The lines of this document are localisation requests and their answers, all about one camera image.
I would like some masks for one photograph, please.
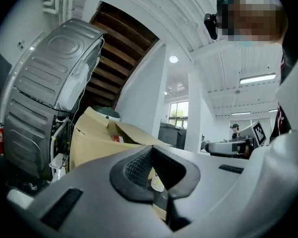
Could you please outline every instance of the tree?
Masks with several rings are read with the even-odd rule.
[[[175,115],[177,115],[177,117],[182,117],[184,115],[184,110],[178,110],[178,112],[176,112],[176,110],[172,110],[170,117],[175,117]]]

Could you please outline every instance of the ceiling light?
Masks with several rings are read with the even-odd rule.
[[[232,116],[236,116],[236,115],[247,115],[247,114],[251,114],[251,112],[241,112],[241,113],[232,113]]]
[[[172,63],[176,63],[176,62],[179,61],[179,59],[176,56],[170,56],[169,61],[172,62]]]
[[[242,85],[242,84],[248,84],[248,83],[253,83],[253,82],[258,82],[263,80],[270,80],[270,79],[274,79],[275,77],[276,77],[276,73],[270,73],[270,74],[255,76],[255,77],[241,78],[239,83]]]

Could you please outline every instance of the open cardboard box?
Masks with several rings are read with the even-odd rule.
[[[113,135],[122,136],[124,143],[115,142]],[[70,170],[87,161],[142,145],[165,146],[168,144],[134,125],[106,119],[94,109],[88,107],[74,127],[70,153]]]

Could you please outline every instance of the window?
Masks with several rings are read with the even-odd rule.
[[[170,105],[169,123],[178,127],[187,128],[189,102],[179,102]]]

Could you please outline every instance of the stacked gray appliance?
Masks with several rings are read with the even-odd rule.
[[[72,115],[99,62],[104,31],[70,19],[47,36],[23,64],[4,117],[5,157],[51,179],[50,143],[56,118]]]

